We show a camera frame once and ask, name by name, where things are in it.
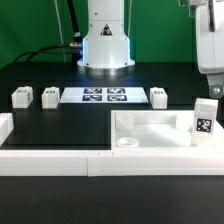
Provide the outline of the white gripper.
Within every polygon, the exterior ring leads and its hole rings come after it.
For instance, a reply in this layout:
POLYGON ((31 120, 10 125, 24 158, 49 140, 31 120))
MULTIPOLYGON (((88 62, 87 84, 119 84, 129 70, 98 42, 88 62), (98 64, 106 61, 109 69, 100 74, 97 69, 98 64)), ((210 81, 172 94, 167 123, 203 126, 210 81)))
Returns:
POLYGON ((196 8, 196 45, 198 68, 208 74, 211 98, 224 96, 224 0, 206 0, 196 8), (211 31, 209 3, 214 4, 214 31, 211 31))

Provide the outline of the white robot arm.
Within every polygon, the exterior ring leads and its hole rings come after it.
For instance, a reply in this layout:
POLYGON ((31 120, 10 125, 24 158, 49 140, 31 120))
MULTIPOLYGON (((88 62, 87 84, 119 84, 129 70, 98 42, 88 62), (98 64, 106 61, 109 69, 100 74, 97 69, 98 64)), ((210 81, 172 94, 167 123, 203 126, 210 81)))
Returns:
MULTIPOLYGON (((207 76, 209 95, 224 97, 224 0, 178 0, 195 18, 199 72, 207 76)), ((124 33, 124 0, 88 0, 88 33, 78 68, 116 74, 135 64, 124 33)))

